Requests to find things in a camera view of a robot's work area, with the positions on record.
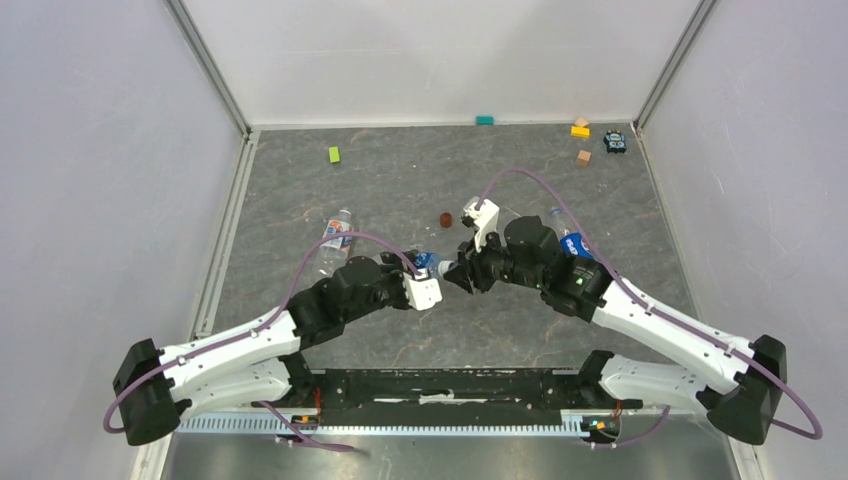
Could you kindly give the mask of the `white blue Pocari cap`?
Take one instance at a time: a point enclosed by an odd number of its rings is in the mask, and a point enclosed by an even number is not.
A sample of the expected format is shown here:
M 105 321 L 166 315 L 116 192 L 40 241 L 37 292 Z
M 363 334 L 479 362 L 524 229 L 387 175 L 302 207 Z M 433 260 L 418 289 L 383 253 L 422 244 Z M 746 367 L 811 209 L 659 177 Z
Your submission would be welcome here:
M 445 274 L 453 270 L 456 266 L 457 263 L 455 261 L 442 261 L 439 263 L 438 273 L 441 277 L 443 277 Z

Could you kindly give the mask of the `blue label Pocari bottle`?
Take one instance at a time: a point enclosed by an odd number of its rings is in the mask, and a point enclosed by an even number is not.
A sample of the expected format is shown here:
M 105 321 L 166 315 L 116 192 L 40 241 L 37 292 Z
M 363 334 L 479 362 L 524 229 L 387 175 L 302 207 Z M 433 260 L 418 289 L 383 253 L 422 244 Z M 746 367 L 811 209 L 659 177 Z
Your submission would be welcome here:
M 453 261 L 431 251 L 408 250 L 404 254 L 412 261 L 416 269 L 425 271 L 429 277 L 443 279 L 438 273 L 439 263 Z

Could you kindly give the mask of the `red label clear bottle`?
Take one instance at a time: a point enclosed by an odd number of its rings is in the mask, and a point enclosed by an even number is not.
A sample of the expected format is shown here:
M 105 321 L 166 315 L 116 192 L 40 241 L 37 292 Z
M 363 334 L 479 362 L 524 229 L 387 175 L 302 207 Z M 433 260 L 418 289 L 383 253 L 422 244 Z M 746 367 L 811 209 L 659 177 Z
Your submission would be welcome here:
M 350 254 L 354 238 L 336 237 L 336 234 L 354 230 L 353 215 L 349 209 L 340 209 L 332 216 L 324 229 L 322 243 L 316 254 L 316 269 L 321 276 L 331 276 L 332 272 L 343 266 Z

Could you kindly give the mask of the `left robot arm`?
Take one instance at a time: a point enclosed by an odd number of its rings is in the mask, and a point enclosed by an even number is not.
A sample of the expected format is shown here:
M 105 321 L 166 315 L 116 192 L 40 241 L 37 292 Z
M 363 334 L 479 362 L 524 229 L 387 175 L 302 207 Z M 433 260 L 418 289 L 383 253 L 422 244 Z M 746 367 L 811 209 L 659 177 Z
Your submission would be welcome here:
M 442 299 L 441 267 L 407 267 L 355 257 L 330 277 L 262 316 L 205 339 L 159 347 L 132 345 L 113 380 L 131 446 L 157 441 L 183 421 L 229 407 L 283 400 L 306 405 L 314 381 L 302 352 L 340 336 L 347 324 L 384 308 L 423 311 Z

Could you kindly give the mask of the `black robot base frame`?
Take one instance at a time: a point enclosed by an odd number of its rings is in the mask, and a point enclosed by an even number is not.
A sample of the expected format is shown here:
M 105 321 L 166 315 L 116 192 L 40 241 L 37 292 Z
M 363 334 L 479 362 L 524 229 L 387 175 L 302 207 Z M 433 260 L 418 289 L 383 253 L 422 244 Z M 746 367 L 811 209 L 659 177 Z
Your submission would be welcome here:
M 563 410 L 644 405 L 550 368 L 314 370 L 272 404 L 316 409 L 322 425 L 336 427 L 553 426 Z

